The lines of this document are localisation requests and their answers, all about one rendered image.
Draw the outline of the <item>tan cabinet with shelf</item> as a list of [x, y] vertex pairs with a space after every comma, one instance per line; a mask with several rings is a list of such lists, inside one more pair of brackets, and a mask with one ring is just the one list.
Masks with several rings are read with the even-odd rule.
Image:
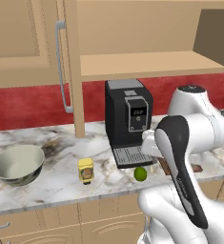
[[224, 0], [77, 0], [85, 81], [222, 73], [193, 50], [202, 10]]

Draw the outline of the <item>tan lower cabinet door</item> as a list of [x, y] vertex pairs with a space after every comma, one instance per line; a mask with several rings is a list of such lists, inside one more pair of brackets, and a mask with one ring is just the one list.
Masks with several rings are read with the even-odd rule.
[[79, 203], [82, 244], [137, 244], [145, 215], [138, 194]]

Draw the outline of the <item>tan lower cabinet front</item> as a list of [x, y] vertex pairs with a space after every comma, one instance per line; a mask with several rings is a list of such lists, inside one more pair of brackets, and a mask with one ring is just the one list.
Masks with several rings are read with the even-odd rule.
[[201, 182], [200, 188], [210, 199], [224, 201], [224, 179]]

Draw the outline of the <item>yellow condiment bottle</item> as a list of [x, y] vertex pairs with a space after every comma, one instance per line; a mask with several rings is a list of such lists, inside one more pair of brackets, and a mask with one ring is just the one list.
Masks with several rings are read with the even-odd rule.
[[91, 158], [82, 158], [77, 163], [79, 179], [84, 185], [88, 185], [92, 182], [94, 177], [93, 161]]

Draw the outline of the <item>green lime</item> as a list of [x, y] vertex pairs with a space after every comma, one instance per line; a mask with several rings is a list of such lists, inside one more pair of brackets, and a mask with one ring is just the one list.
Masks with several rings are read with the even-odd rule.
[[147, 171], [143, 167], [137, 167], [134, 170], [133, 176], [137, 181], [145, 181], [147, 179]]

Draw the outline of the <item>brown cutting board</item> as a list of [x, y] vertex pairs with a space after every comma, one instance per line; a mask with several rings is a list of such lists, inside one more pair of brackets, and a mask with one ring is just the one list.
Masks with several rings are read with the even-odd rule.
[[[171, 170], [167, 164], [167, 161], [162, 158], [162, 157], [157, 157], [158, 162], [160, 163], [165, 175], [171, 175]], [[195, 165], [195, 164], [191, 164], [192, 168], [193, 168], [193, 172], [194, 173], [201, 173], [203, 172], [203, 169], [200, 165]]]

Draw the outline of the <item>tan closed cabinet door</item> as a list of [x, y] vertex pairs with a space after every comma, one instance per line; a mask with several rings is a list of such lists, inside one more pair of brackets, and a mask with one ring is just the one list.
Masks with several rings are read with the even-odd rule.
[[63, 0], [0, 0], [0, 89], [59, 82], [55, 23]]

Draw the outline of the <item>grey-green bowl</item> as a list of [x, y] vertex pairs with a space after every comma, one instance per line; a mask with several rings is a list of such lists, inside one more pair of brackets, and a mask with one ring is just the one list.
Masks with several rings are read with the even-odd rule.
[[42, 171], [44, 152], [37, 146], [19, 145], [0, 153], [0, 180], [13, 186], [25, 186]]

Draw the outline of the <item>tan open cabinet door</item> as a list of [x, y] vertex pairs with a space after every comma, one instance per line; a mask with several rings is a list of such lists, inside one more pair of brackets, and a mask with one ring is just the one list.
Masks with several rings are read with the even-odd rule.
[[78, 35], [77, 0], [64, 0], [66, 33], [71, 71], [71, 98], [75, 136], [85, 136], [81, 61]]
[[201, 11], [193, 50], [224, 66], [224, 9]]

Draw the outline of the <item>black coffee machine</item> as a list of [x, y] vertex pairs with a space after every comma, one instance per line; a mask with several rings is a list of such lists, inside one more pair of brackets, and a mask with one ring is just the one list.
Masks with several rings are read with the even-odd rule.
[[151, 127], [153, 97], [137, 79], [105, 82], [105, 127], [118, 169], [156, 162], [142, 152], [142, 133]]

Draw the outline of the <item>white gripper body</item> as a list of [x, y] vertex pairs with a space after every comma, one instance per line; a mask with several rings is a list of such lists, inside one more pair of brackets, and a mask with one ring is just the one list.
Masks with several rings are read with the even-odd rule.
[[144, 154], [161, 157], [162, 154], [158, 149], [155, 139], [154, 139], [154, 131], [146, 130], [142, 133], [142, 146], [141, 150]]

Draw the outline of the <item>tan drawer front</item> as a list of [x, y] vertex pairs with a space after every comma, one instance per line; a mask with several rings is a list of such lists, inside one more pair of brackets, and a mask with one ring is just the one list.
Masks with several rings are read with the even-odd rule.
[[76, 204], [0, 216], [0, 225], [8, 222], [10, 226], [0, 230], [0, 237], [67, 227], [73, 244], [82, 243]]

